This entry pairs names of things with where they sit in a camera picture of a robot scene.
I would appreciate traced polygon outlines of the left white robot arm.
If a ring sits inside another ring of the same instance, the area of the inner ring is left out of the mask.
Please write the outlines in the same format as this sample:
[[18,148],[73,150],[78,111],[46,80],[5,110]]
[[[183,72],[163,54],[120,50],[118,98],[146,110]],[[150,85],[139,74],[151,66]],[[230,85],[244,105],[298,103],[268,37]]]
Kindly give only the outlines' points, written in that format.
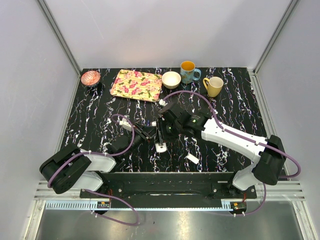
[[98,198],[108,193],[108,185],[99,173],[109,173],[119,167],[134,149],[149,142],[156,135],[156,123],[135,124],[132,135],[118,136],[110,146],[110,153],[90,152],[70,143],[46,160],[39,172],[48,187],[56,194],[68,190],[88,188]]

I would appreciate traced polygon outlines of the white remote control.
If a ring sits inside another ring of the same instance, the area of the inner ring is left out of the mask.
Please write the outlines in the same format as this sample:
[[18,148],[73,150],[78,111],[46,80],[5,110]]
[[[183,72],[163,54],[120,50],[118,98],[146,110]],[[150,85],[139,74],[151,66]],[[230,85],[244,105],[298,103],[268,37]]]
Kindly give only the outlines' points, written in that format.
[[[156,121],[152,122],[151,125],[156,127]],[[154,138],[154,144],[155,144],[155,150],[157,153],[164,153],[167,151],[167,145],[165,142],[163,146],[159,146],[158,144],[155,143],[155,138]]]

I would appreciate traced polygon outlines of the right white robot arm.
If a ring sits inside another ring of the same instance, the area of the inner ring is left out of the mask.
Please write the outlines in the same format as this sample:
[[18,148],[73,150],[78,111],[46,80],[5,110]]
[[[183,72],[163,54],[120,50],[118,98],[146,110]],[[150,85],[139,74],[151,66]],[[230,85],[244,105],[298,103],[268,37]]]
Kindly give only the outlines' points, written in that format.
[[279,137],[269,139],[251,135],[220,124],[204,113],[189,114],[178,104],[160,100],[161,118],[156,121],[160,143],[172,142],[187,136],[213,142],[232,149],[251,160],[251,165],[236,171],[229,180],[228,194],[239,198],[249,187],[258,183],[275,186],[281,176],[286,158],[279,152],[283,144]]

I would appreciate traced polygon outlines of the white battery compartment cover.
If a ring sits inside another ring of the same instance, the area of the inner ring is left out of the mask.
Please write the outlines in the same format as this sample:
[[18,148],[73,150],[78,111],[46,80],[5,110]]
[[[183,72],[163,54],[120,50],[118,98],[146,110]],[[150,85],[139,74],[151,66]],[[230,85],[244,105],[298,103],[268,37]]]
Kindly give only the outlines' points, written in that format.
[[194,156],[194,155],[192,155],[190,153],[186,156],[186,158],[188,160],[190,160],[191,162],[193,162],[194,164],[198,164],[199,161],[200,161],[196,156]]

